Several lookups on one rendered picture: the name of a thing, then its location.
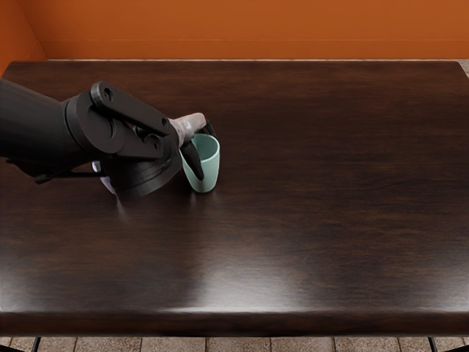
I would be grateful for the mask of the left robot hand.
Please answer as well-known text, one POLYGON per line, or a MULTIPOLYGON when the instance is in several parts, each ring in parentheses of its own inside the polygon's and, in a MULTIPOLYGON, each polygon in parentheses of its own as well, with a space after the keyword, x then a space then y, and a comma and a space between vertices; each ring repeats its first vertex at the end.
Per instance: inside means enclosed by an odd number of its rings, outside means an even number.
POLYGON ((177 119, 170 119, 171 126, 177 132, 179 138, 179 149, 182 153, 186 163, 191 168, 198 180, 204 179, 204 172, 202 170, 202 162, 200 161, 199 153, 191 141, 197 133, 207 134, 215 137, 218 136, 209 120, 205 118, 203 113, 196 112, 193 114, 185 115, 177 119))

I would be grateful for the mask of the teal green cup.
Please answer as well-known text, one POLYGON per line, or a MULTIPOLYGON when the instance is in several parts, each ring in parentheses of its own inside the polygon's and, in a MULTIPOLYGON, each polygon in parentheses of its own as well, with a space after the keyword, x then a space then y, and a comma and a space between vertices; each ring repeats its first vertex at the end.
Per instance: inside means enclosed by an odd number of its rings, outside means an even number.
POLYGON ((182 167, 192 189, 199 193, 207 193, 215 188, 220 165, 220 144, 214 136, 203 133, 196 134, 189 147, 189 153, 181 148, 182 167), (200 163, 204 177, 199 179, 191 166, 200 163))

